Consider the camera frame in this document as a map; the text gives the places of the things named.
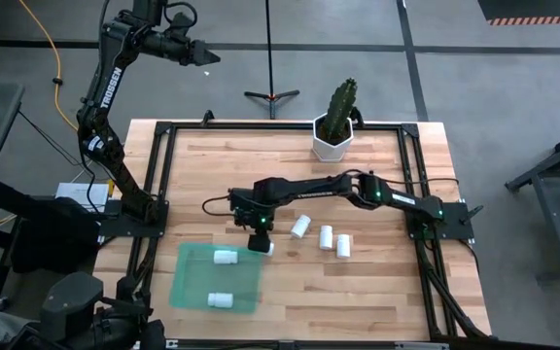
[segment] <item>tripod stand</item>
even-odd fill
[[[269,61],[269,94],[245,91],[243,94],[247,97],[262,98],[269,103],[269,118],[276,119],[276,102],[282,97],[299,95],[299,90],[292,90],[275,94],[273,93],[273,65],[271,63],[271,28],[269,27],[269,0],[264,1],[264,9],[267,21],[267,57]]]

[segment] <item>white hexagonal pot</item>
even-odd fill
[[[349,148],[351,140],[354,139],[354,128],[351,124],[351,120],[347,118],[347,124],[349,124],[349,137],[338,145],[333,146],[317,137],[317,124],[326,115],[327,113],[312,121],[312,151],[322,162],[339,162],[345,156],[345,152]]]

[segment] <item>green transparent tray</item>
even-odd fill
[[[238,263],[214,264],[216,250],[236,251]],[[170,291],[172,307],[253,313],[259,303],[263,254],[246,248],[204,243],[181,243]],[[209,293],[231,293],[232,308],[207,304]]]

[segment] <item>white plastic cylinder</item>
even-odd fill
[[[273,242],[269,242],[269,251],[267,251],[265,255],[267,255],[268,257],[271,257],[273,255]]]
[[[347,259],[351,257],[351,240],[349,234],[339,234],[336,242],[336,257]]]
[[[209,293],[207,304],[211,307],[232,308],[232,294]]]
[[[302,238],[308,229],[308,225],[310,225],[310,218],[305,215],[299,216],[299,219],[297,219],[293,228],[291,228],[291,236],[295,238]]]
[[[237,252],[215,251],[215,253],[213,253],[213,263],[215,264],[238,263]]]
[[[319,232],[319,248],[323,250],[331,250],[333,245],[333,235],[331,226],[321,226]]]

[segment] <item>wooden tabletop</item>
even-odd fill
[[[125,163],[140,185],[156,122],[133,120],[126,137]],[[428,178],[454,177],[443,124],[422,122],[419,129]],[[169,306],[180,243],[247,245],[250,232],[236,227],[230,218],[205,215],[200,208],[203,200],[225,195],[228,188],[251,188],[255,181],[270,176],[303,180],[360,168],[374,170],[382,178],[403,179],[397,136],[392,132],[355,132],[342,163],[319,162],[311,146],[309,131],[178,131],[167,191],[168,227],[159,243],[152,284],[153,317],[162,320],[167,337],[428,338],[416,254],[407,238],[403,212],[388,207],[361,210],[336,197],[297,200],[276,210],[271,233],[275,252],[262,268],[261,302],[256,313],[236,315]],[[153,193],[157,192],[162,159],[159,156]],[[394,188],[404,190],[403,186]],[[445,201],[459,198],[452,181],[434,181],[430,188]],[[215,202],[209,209],[226,212],[228,203]],[[289,230],[301,214],[312,219],[310,229],[301,240],[292,239]],[[352,237],[349,260],[339,260],[334,252],[318,248],[321,225],[333,226],[334,234]],[[94,275],[105,282],[106,296],[115,295],[116,282],[126,271],[130,244],[130,238],[118,238],[98,254]],[[443,241],[442,252],[451,293],[475,324],[490,333],[473,256],[457,241]],[[434,300],[438,324],[444,330],[441,301],[439,297]]]

